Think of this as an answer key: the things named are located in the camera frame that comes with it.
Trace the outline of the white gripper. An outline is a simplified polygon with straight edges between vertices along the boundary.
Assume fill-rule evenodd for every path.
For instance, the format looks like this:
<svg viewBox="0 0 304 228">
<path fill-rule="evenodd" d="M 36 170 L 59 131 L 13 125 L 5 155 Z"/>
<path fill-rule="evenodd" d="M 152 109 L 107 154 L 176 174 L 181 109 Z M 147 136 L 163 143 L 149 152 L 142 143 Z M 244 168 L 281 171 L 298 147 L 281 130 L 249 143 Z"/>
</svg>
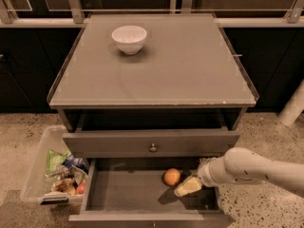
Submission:
<svg viewBox="0 0 304 228">
<path fill-rule="evenodd" d="M 197 169 L 197 176 L 186 178 L 174 190 L 177 197 L 184 197 L 206 187 L 216 187 L 220 185 L 219 178 L 220 158 L 200 158 Z"/>
</svg>

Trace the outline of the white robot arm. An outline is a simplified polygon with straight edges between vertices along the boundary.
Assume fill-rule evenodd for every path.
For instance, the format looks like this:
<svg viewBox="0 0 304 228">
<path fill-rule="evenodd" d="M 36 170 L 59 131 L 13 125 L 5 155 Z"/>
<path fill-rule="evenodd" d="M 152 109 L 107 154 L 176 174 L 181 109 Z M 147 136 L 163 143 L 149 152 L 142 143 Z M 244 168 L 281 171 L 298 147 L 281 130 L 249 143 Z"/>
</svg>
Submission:
<svg viewBox="0 0 304 228">
<path fill-rule="evenodd" d="M 273 161 L 246 148 L 234 147 L 218 158 L 202 158 L 194 175 L 175 190 L 177 197 L 198 192 L 203 186 L 224 183 L 249 184 L 267 181 L 301 198 L 304 197 L 304 165 Z"/>
</svg>

